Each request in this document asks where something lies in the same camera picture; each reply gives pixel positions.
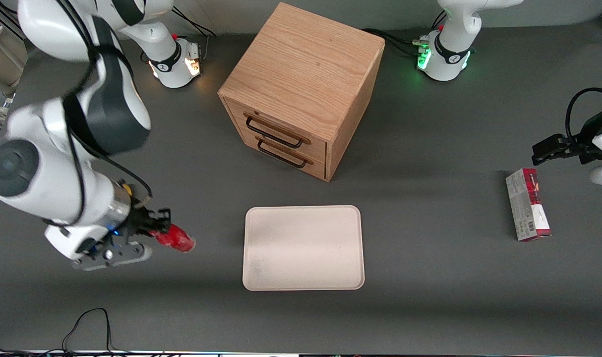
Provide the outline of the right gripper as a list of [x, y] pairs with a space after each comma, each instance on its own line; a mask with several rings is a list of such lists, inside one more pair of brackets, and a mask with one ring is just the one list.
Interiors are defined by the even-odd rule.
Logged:
[[[130, 230], [129, 213], [106, 213], [89, 225], [72, 225], [45, 219], [45, 237], [63, 256], [72, 262], [142, 262], [151, 257], [151, 249], [143, 242], [156, 241], [157, 231]], [[142, 208], [143, 225], [170, 225], [172, 211], [157, 212]]]

